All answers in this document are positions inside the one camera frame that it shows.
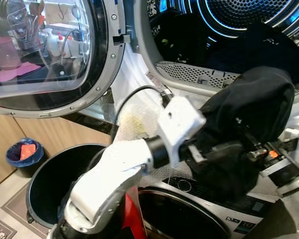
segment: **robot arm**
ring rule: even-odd
[[[125,192],[154,168],[168,163],[176,166],[179,147],[204,124],[205,118],[187,98],[172,98],[158,119],[158,136],[110,145],[100,162],[78,180],[64,221],[47,238],[85,239],[100,233]]]

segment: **tiled floor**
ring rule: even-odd
[[[0,184],[0,220],[17,231],[13,239],[41,239],[1,209],[28,182],[29,179],[19,176],[18,172],[16,172]]]

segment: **metal screw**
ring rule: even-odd
[[[112,14],[111,18],[112,18],[113,21],[116,21],[118,19],[118,16],[115,15],[115,14]]]

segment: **orange part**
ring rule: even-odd
[[[272,150],[269,152],[269,155],[271,156],[271,158],[277,158],[278,157],[278,154],[276,151]]]
[[[42,26],[44,24],[44,21],[45,21],[45,16],[40,16],[39,25]]]
[[[35,144],[24,144],[21,146],[20,160],[25,160],[35,153]]]

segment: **perforated metal panel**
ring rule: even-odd
[[[211,14],[232,28],[247,28],[257,20],[266,22],[293,0],[206,0]]]
[[[205,85],[218,89],[226,87],[240,76],[235,73],[168,61],[158,62],[156,68],[169,79],[172,78],[173,80],[181,81],[185,84]]]

